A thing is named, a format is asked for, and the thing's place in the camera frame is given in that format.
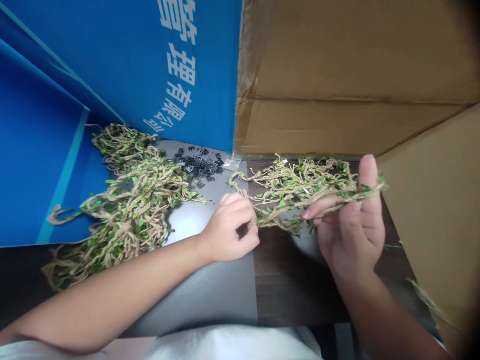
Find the wrist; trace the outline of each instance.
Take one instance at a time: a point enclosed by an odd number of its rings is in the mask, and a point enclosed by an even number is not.
[[[195,247],[195,254],[202,266],[207,266],[215,262],[212,256],[212,249],[202,233],[194,235],[190,239]]]
[[[373,269],[358,271],[352,275],[345,275],[332,271],[333,279],[339,289],[347,288],[351,290],[367,291],[379,279]]]

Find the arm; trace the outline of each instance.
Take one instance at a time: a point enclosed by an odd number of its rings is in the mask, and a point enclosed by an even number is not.
[[[378,184],[375,158],[360,162],[359,183]],[[341,202],[323,198],[303,214],[314,219],[323,210]],[[374,360],[449,359],[435,339],[395,300],[375,274],[385,244],[385,225],[380,193],[350,203],[339,213],[315,219],[320,250],[348,309],[361,344]]]
[[[26,338],[76,354],[103,349],[195,271],[253,250],[260,243],[255,218],[250,201],[225,195],[201,234],[61,292],[0,332],[0,346]],[[236,230],[247,223],[249,232],[240,239]]]
[[[372,359],[450,359],[375,273],[354,284],[338,278],[335,282],[358,338]]]

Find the chinese character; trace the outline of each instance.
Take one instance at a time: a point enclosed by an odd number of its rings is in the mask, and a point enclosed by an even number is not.
[[[192,100],[190,100],[192,92],[188,91],[187,93],[185,93],[185,90],[182,88],[181,84],[175,86],[171,82],[168,82],[168,86],[171,87],[171,90],[167,89],[166,93],[172,98],[177,99],[179,102],[181,102],[183,104],[183,107],[186,109],[188,104],[192,102]]]
[[[174,123],[172,122],[172,120],[170,120],[168,116],[164,116],[161,112],[159,112],[157,115],[154,115],[153,117],[160,120],[160,124],[162,125],[166,125],[170,128],[174,126]]]
[[[155,121],[153,121],[152,119],[150,119],[150,121],[147,121],[145,119],[143,119],[143,122],[145,124],[147,124],[148,126],[150,126],[153,131],[156,131],[157,133],[159,132],[162,132],[162,131],[165,131],[165,129],[163,127],[161,127],[160,125],[158,125]]]
[[[182,121],[182,119],[185,116],[185,111],[183,111],[181,108],[179,108],[177,105],[175,105],[173,102],[171,102],[168,98],[165,98],[167,101],[163,103],[163,106],[161,109],[163,111],[166,111],[169,115],[173,116],[175,119],[178,121]]]
[[[193,24],[196,4],[194,0],[158,0],[160,8],[161,25],[167,29],[174,29],[180,32],[180,39],[195,45],[197,28]]]
[[[176,51],[174,45],[171,42],[168,43],[168,46],[170,47],[171,54],[167,52],[166,57],[168,59],[168,72],[170,73],[170,75],[180,77],[180,79],[182,79],[183,81],[189,83],[192,86],[195,86],[196,59],[193,56],[191,59],[189,59],[185,51],[182,51],[181,53]]]

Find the artificial leaf vine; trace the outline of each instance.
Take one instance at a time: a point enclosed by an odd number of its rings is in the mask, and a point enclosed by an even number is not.
[[[305,220],[293,215],[289,219],[280,219],[282,214],[294,209],[305,209],[329,195],[338,196],[336,205],[322,212],[318,217],[339,210],[347,203],[358,202],[371,197],[385,187],[383,176],[378,179],[378,185],[370,188],[358,184],[358,175],[352,175],[350,164],[334,158],[322,158],[318,161],[312,158],[300,159],[298,164],[288,163],[279,155],[273,166],[254,172],[247,177],[242,172],[235,172],[229,185],[244,197],[256,202],[257,224],[260,228],[278,226],[295,236],[300,236]],[[246,190],[240,189],[236,179],[254,182],[265,188],[264,193],[250,196]],[[267,209],[259,206],[270,205]]]
[[[66,210],[57,205],[48,218],[54,225],[83,213],[98,219],[90,226],[89,238],[78,245],[61,245],[53,252],[53,261],[42,269],[56,290],[161,246],[173,232],[166,222],[170,209],[190,200],[206,203],[190,192],[188,175],[181,166],[151,146],[155,136],[118,124],[100,131],[92,142],[104,155],[108,169],[119,177],[107,180],[108,190],[91,194],[76,214],[58,219]]]

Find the gray table surface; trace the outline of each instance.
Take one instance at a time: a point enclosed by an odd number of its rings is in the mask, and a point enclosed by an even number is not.
[[[184,148],[186,155],[197,155],[196,150],[189,152],[188,147],[192,145],[177,141],[159,140],[155,145],[165,150],[169,159],[175,156],[179,148]],[[221,154],[224,161],[228,158],[223,151],[202,149],[210,151],[207,158],[212,160],[216,160],[217,153]],[[246,161],[241,163],[239,170],[247,171]],[[204,205],[189,201],[174,209],[168,221],[175,232],[170,234],[166,246],[199,234],[205,228],[222,196],[235,192],[227,185],[231,175],[226,170],[223,174],[216,174],[215,181],[203,179],[205,187],[202,189],[198,189],[195,183],[191,184],[193,191],[202,194],[210,203]],[[240,260],[214,263],[197,271],[140,318],[122,337],[160,336],[213,324],[255,325],[257,320],[255,266],[253,254],[250,253]]]

